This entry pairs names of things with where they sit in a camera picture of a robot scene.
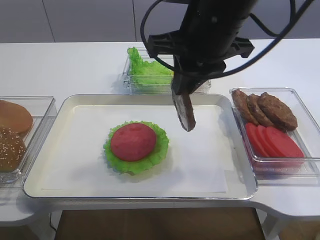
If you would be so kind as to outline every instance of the tomato slice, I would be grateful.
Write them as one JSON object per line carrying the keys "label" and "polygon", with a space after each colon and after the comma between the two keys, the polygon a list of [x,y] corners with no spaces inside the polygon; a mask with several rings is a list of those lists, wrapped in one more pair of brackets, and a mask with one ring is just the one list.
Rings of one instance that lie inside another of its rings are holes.
{"label": "tomato slice", "polygon": [[266,140],[266,127],[259,125],[255,130],[255,134],[258,141],[262,144],[265,151],[268,153],[270,157],[280,157],[279,154],[275,151],[275,149]]}
{"label": "tomato slice", "polygon": [[265,129],[265,139],[280,157],[304,157],[304,153],[288,135],[272,126],[268,126]]}
{"label": "tomato slice", "polygon": [[263,145],[259,142],[256,135],[257,126],[251,122],[245,125],[245,131],[248,135],[249,141],[258,157],[269,157]]}

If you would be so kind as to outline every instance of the white countertop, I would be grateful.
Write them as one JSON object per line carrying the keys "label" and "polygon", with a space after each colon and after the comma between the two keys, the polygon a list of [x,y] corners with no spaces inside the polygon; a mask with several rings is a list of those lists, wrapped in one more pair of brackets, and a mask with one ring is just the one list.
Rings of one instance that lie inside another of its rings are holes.
{"label": "white countertop", "polygon": [[[255,50],[252,56],[269,42],[253,40]],[[125,93],[118,77],[124,68],[126,50],[132,46],[139,47],[142,43],[0,44],[0,96],[54,96],[59,109],[64,99],[74,94]],[[210,93],[230,97],[229,90],[235,87],[290,87],[297,91],[319,124],[319,55],[320,39],[283,40],[253,66],[238,74],[213,80]],[[226,61],[227,68],[235,68],[245,61],[234,57]],[[318,199],[320,188],[317,186],[260,186],[250,201],[226,204],[269,209],[279,216],[308,218],[320,217]],[[141,203],[139,207],[148,206],[145,204]],[[174,203],[173,207],[191,205],[195,204]],[[0,202],[0,225],[22,224],[35,217],[35,212],[39,215],[45,211],[45,205],[35,204],[27,200],[22,191],[14,190],[7,201]]]}

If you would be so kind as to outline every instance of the burger patty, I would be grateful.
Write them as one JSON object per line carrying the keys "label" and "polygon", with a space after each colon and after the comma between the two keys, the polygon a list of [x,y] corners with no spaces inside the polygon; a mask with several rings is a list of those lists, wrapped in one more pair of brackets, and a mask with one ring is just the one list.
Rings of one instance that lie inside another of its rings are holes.
{"label": "burger patty", "polygon": [[235,107],[240,112],[241,116],[249,123],[253,123],[258,126],[259,122],[257,119],[251,114],[248,105],[247,105],[247,95],[240,91],[239,89],[234,90],[231,94]]}
{"label": "burger patty", "polygon": [[250,94],[246,98],[246,104],[251,112],[251,114],[255,117],[255,119],[265,127],[274,127],[274,123],[270,121],[270,119],[264,114],[264,112],[260,109],[258,105],[259,96],[255,94]]}
{"label": "burger patty", "polygon": [[291,109],[279,98],[269,95],[267,92],[258,98],[258,106],[263,113],[282,130],[294,131],[298,127],[297,118]]}

